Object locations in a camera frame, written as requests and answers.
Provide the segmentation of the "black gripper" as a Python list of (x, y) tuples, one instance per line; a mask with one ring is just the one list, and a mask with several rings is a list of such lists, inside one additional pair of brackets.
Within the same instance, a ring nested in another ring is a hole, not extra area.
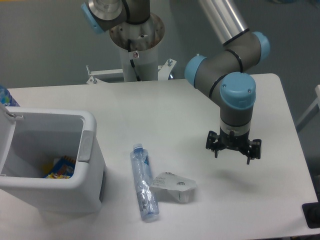
[(207, 135), (205, 148), (211, 150), (214, 153), (214, 157), (217, 158), (219, 151), (224, 149), (239, 151), (241, 154), (247, 156), (246, 164), (249, 165), (251, 160), (260, 159), (262, 151), (262, 140), (253, 139), (249, 140), (248, 130), (245, 134), (227, 134), (220, 128), (220, 135), (210, 130)]

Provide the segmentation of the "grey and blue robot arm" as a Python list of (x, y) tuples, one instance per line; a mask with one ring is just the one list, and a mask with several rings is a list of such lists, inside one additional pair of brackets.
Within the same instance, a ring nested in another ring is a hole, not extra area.
[[(193, 57), (184, 77), (220, 108), (219, 132), (209, 131), (206, 148), (215, 154), (228, 149), (248, 160), (261, 157), (262, 141), (249, 139), (256, 82), (246, 70), (270, 53), (266, 36), (252, 32), (232, 0), (199, 2), (223, 51), (216, 57)], [(148, 0), (86, 0), (81, 5), (89, 25), (110, 38), (122, 52), (126, 82), (158, 80), (158, 58), (152, 50), (164, 37), (162, 20), (151, 12)]]

